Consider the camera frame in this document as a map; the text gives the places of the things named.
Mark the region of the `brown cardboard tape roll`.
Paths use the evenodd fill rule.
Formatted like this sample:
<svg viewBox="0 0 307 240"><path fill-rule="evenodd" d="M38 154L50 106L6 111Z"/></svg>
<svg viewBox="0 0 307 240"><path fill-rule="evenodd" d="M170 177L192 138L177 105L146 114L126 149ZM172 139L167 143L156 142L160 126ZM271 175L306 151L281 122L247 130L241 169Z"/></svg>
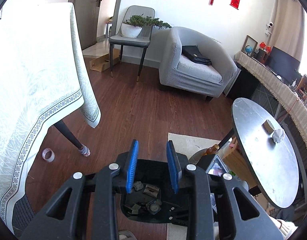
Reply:
<svg viewBox="0 0 307 240"><path fill-rule="evenodd" d="M272 134L275 131L273 124L268 119L264 121L262 126L264 127L264 129L266 130L268 134Z"/></svg>

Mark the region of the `black trash bin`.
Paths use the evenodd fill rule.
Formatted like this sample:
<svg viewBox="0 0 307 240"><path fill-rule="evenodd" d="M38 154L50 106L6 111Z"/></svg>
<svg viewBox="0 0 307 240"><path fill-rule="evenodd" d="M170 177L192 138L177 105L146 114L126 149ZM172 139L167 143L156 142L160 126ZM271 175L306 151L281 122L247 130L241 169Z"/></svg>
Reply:
<svg viewBox="0 0 307 240"><path fill-rule="evenodd" d="M190 228L213 224L210 180L203 169L190 170L187 156L177 153L180 179L179 191L175 194L168 161L138 159L132 191L126 193L127 154L117 157L120 174L113 183L121 194L120 207L126 217L138 222L172 223Z"/></svg>

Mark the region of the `beige floor rug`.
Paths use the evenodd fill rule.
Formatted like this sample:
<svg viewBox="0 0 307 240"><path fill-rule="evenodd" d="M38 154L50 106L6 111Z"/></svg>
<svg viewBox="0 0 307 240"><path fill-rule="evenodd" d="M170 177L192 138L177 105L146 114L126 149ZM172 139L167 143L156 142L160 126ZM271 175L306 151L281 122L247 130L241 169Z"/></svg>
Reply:
<svg viewBox="0 0 307 240"><path fill-rule="evenodd" d="M186 155L190 158L196 152L209 148L214 144L218 144L219 140L192 137L189 135L181 135L168 133L168 140L172 140L175 150L178 153ZM187 227L174 224L167 224L167 239L181 240L187 237Z"/></svg>

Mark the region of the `dark dining table leg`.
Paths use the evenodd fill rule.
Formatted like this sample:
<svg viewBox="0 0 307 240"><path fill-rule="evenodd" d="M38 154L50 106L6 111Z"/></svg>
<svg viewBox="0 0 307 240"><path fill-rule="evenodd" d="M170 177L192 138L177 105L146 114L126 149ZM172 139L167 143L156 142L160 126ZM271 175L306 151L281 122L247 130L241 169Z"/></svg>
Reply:
<svg viewBox="0 0 307 240"><path fill-rule="evenodd" d="M90 156L90 150L87 146L78 141L78 139L73 135L67 125L63 120L60 120L54 124L55 128L67 139L69 140L84 157Z"/></svg>

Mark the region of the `grey slipper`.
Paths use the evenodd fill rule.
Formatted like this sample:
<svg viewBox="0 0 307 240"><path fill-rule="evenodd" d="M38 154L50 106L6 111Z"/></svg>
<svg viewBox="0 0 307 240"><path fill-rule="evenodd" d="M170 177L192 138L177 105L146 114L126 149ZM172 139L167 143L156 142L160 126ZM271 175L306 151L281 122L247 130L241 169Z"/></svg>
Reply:
<svg viewBox="0 0 307 240"><path fill-rule="evenodd" d="M120 230L118 232L119 240L137 240L136 236L129 230Z"/></svg>

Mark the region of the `white tape roll on floor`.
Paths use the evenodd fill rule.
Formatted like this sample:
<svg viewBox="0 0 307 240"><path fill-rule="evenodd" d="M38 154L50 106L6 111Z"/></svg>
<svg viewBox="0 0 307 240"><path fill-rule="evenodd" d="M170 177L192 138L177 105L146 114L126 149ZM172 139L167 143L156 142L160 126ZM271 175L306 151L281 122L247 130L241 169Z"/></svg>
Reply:
<svg viewBox="0 0 307 240"><path fill-rule="evenodd" d="M42 151L42 158L45 160L47 163L51 163L55 159L55 154L50 148L45 148Z"/></svg>

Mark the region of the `round grey coffee table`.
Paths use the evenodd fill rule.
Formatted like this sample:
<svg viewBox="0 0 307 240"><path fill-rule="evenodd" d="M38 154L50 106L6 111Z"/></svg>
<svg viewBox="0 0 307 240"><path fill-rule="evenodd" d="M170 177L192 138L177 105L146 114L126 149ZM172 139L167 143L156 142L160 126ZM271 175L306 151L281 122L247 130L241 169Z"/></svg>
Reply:
<svg viewBox="0 0 307 240"><path fill-rule="evenodd" d="M231 113L234 133L261 193L273 206L289 207L299 184L298 162L289 138L275 143L263 124L269 120L274 129L280 129L280 124L250 99L234 100Z"/></svg>

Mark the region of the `black handbag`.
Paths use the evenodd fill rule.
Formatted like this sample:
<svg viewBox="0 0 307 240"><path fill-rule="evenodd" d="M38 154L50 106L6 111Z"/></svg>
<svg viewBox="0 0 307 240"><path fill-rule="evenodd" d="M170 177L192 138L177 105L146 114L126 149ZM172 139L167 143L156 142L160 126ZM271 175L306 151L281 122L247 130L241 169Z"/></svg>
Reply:
<svg viewBox="0 0 307 240"><path fill-rule="evenodd" d="M182 54L194 63L212 65L211 60L200 53L198 46L183 46Z"/></svg>

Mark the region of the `flat cardboard box on floor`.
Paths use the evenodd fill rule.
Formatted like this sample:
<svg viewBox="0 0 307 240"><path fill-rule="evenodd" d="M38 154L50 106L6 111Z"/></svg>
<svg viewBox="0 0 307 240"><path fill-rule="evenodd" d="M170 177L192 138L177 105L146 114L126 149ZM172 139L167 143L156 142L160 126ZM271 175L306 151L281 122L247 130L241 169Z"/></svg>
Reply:
<svg viewBox="0 0 307 240"><path fill-rule="evenodd" d="M113 65L120 62L120 50L119 49L113 49ZM97 71L97 72L103 72L107 70L110 67L109 62L109 53L97 57L96 59L93 59L89 62L89 67L91 70Z"/></svg>

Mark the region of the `grey dining chair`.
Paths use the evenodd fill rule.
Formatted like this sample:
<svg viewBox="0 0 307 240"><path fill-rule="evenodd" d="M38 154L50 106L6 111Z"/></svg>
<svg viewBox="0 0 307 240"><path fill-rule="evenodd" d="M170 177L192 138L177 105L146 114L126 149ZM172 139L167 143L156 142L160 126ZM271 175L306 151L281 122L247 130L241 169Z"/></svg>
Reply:
<svg viewBox="0 0 307 240"><path fill-rule="evenodd" d="M151 42L151 35L153 26L146 24L139 24L138 26L132 25L132 22L139 22L143 19L154 19L155 10L149 7L142 7L132 5L128 7L119 31L116 35L111 36L109 41L109 68L111 77L113 77L113 48L114 45L120 45L119 61L122 61L122 54L124 46L143 48L140 59L137 82L139 81L140 74L143 68L143 63L146 55L147 48Z"/></svg>

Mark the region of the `small blue globe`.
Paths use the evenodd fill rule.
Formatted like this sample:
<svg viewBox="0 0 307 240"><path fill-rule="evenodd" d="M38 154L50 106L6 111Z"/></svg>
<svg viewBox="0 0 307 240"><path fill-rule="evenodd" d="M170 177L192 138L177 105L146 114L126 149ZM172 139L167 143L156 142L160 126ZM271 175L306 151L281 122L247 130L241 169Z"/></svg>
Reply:
<svg viewBox="0 0 307 240"><path fill-rule="evenodd" d="M252 48L250 45L247 45L247 46L245 47L245 51L246 51L246 54L247 54L248 56L251 56L251 54L252 54L252 52L253 52L253 48Z"/></svg>

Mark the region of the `beige fringed desk cloth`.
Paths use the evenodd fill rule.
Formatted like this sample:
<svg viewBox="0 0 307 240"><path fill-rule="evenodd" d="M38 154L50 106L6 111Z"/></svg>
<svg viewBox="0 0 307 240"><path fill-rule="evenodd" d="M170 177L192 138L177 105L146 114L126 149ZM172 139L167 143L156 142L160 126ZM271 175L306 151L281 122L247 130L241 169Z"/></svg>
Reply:
<svg viewBox="0 0 307 240"><path fill-rule="evenodd" d="M280 81L262 64L239 51L234 59L249 73L256 77L262 85L276 98L293 120L307 149L307 109L302 101L287 85ZM302 160L307 168L307 154L302 155Z"/></svg>

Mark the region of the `potted green plant white pot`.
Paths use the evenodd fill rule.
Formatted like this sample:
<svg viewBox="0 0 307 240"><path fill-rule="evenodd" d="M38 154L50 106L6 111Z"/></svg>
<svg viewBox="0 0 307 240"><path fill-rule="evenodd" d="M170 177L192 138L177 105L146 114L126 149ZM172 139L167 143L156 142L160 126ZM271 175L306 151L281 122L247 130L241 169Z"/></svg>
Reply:
<svg viewBox="0 0 307 240"><path fill-rule="evenodd" d="M150 16L132 15L121 24L121 35L127 38L137 38L144 27L157 27L158 29L169 29L172 26L159 18Z"/></svg>

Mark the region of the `black computer monitor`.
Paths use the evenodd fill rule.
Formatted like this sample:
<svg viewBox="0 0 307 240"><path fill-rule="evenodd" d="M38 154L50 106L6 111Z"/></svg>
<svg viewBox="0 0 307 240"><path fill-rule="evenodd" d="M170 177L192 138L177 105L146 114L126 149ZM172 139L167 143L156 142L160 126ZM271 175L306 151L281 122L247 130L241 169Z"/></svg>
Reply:
<svg viewBox="0 0 307 240"><path fill-rule="evenodd" d="M265 64L289 83L295 79L299 81L301 78L298 72L300 61L277 47L272 47Z"/></svg>

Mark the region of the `wooden desk shelf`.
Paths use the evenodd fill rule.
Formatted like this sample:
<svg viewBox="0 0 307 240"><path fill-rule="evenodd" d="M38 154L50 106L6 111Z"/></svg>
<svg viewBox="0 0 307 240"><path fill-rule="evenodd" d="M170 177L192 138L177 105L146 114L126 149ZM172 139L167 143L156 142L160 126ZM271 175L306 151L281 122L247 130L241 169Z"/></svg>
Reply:
<svg viewBox="0 0 307 240"><path fill-rule="evenodd" d="M307 75L303 75L300 79L296 87L296 93L307 109Z"/></svg>

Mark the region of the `grey door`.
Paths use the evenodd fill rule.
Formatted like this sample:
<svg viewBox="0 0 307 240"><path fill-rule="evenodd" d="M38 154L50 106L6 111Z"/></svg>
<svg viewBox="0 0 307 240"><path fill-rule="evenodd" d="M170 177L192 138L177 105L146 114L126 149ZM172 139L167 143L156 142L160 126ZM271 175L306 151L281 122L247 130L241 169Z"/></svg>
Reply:
<svg viewBox="0 0 307 240"><path fill-rule="evenodd" d="M82 49L96 44L96 33L102 0L68 0L75 8L77 28Z"/></svg>

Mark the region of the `wooden picture frame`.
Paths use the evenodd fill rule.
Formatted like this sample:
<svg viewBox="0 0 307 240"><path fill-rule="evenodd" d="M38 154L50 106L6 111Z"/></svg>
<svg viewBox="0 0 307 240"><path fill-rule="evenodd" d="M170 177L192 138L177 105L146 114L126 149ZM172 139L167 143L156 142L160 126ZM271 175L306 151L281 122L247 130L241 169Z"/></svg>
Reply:
<svg viewBox="0 0 307 240"><path fill-rule="evenodd" d="M243 52L244 54L246 54L249 57L252 57L256 48L258 46L258 42L253 39L252 37L250 37L249 35L246 36L245 38L245 42L243 44L243 47L241 49L241 52Z"/></svg>

